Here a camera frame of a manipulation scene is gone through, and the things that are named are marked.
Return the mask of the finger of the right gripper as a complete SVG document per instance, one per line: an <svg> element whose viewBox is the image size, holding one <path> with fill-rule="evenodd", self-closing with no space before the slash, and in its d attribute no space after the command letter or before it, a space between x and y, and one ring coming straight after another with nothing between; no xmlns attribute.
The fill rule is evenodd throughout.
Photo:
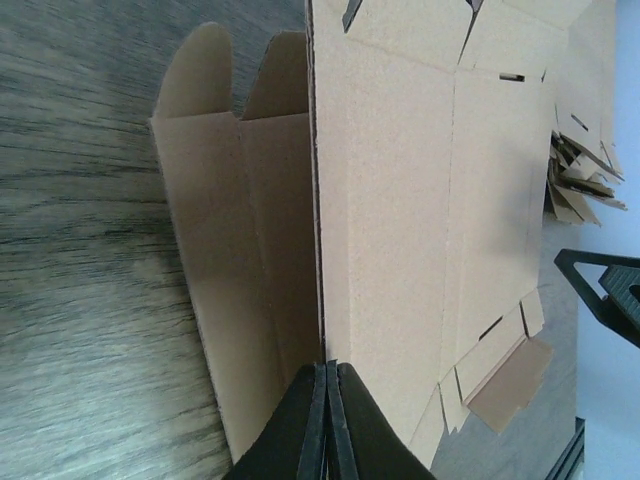
<svg viewBox="0 0 640 480"><path fill-rule="evenodd" d="M639 347L638 258L562 249L554 263L600 324ZM605 268L598 279L604 296L580 274L576 264Z"/></svg>

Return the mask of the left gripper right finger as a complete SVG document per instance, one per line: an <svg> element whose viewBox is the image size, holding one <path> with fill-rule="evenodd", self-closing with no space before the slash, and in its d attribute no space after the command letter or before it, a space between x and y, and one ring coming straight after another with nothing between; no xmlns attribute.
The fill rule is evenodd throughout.
<svg viewBox="0 0 640 480"><path fill-rule="evenodd" d="M330 479L431 479L394 432L356 369L327 364Z"/></svg>

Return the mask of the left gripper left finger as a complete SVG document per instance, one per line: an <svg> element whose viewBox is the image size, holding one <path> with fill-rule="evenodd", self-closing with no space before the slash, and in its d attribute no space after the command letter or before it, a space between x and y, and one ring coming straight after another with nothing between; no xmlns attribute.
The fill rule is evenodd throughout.
<svg viewBox="0 0 640 480"><path fill-rule="evenodd" d="M322 479L326 399L326 366L301 367L257 440L233 465L230 477Z"/></svg>

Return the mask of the cardboard box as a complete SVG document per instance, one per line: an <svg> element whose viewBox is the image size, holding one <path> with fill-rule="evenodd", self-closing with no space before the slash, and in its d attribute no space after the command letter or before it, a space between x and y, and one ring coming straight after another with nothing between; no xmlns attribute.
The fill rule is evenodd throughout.
<svg viewBox="0 0 640 480"><path fill-rule="evenodd" d="M584 1L311 1L241 115L198 26L150 123L231 457L299 368L347 362L429 464L506 429L551 349L538 275L557 67Z"/></svg>

